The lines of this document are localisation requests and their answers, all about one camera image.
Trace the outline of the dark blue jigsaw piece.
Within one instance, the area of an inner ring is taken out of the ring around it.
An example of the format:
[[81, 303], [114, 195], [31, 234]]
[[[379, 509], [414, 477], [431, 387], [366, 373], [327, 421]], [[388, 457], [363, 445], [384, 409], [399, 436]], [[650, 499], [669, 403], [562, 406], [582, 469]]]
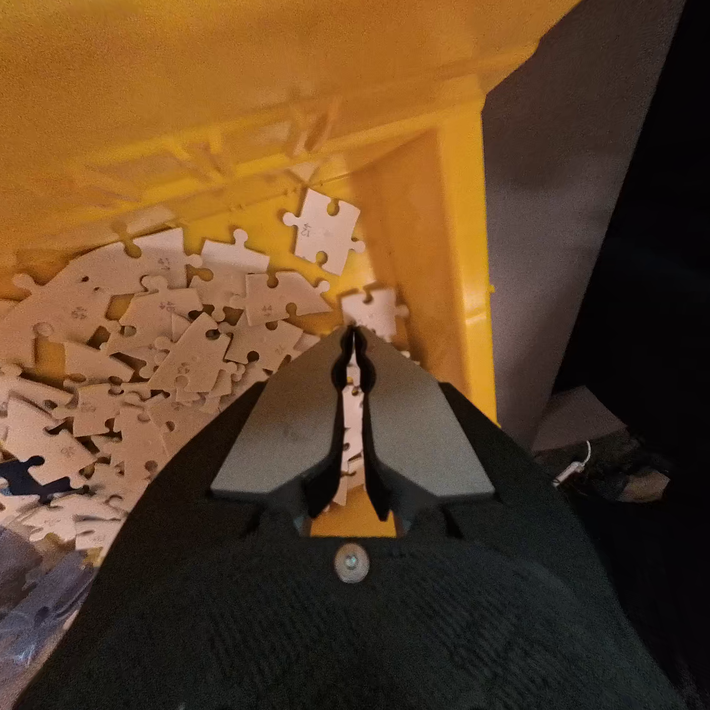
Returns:
[[18, 459], [2, 461], [1, 480], [5, 480], [6, 484], [1, 485], [1, 490], [7, 488], [12, 496], [38, 496], [40, 504], [49, 503], [63, 495], [90, 493], [88, 485], [73, 488], [67, 476], [60, 478], [52, 475], [47, 484], [37, 482], [32, 477], [30, 468], [43, 466], [44, 462], [44, 458], [39, 456], [31, 457], [26, 462]]

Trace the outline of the pile of white puzzle pieces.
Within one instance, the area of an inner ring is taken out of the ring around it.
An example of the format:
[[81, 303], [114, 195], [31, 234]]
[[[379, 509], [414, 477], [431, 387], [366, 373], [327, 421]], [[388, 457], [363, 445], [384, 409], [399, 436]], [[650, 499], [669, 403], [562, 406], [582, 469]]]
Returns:
[[374, 283], [362, 201], [324, 188], [178, 225], [139, 213], [124, 239], [1, 277], [1, 461], [44, 458], [1, 490], [1, 528], [73, 542], [98, 563], [156, 475], [257, 383], [343, 322], [396, 337], [406, 307]]

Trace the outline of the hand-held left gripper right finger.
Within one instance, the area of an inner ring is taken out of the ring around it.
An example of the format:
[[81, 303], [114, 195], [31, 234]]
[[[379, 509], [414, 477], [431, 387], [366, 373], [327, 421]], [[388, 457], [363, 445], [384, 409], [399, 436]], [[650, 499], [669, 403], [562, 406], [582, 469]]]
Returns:
[[364, 327], [355, 328], [363, 392], [366, 492], [380, 520], [412, 521], [445, 503], [495, 495], [439, 382]]

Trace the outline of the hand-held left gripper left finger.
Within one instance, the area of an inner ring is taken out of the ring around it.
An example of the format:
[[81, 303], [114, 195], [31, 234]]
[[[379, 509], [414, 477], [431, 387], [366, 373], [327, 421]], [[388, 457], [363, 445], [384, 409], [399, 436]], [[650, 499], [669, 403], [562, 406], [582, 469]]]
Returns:
[[210, 491], [316, 518], [339, 488], [354, 327], [337, 329], [266, 382]]

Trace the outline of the yellow plastic bin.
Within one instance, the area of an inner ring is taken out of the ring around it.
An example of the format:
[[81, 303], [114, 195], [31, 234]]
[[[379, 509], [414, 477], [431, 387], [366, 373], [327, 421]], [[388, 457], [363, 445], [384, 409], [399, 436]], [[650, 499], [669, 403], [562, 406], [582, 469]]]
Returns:
[[355, 328], [496, 415], [484, 103], [578, 1], [2, 1], [1, 277], [324, 188], [359, 198], [374, 283], [354, 327], [341, 477], [366, 484]]

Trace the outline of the clear plastic bag blue parts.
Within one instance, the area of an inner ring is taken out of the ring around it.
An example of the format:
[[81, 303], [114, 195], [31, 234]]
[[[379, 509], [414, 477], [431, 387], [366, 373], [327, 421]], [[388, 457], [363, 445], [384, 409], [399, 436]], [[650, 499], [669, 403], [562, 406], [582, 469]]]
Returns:
[[92, 586], [91, 556], [1, 529], [1, 708], [11, 709], [54, 651]]

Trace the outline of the dark cloth bundle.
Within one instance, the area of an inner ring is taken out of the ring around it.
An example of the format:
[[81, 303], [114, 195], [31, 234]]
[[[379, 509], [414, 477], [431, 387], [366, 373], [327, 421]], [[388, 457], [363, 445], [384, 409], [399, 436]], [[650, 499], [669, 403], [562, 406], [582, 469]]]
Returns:
[[625, 439], [616, 447], [611, 441], [587, 439], [552, 479], [552, 486], [609, 503], [657, 503], [670, 485], [672, 469], [667, 459], [638, 439]]

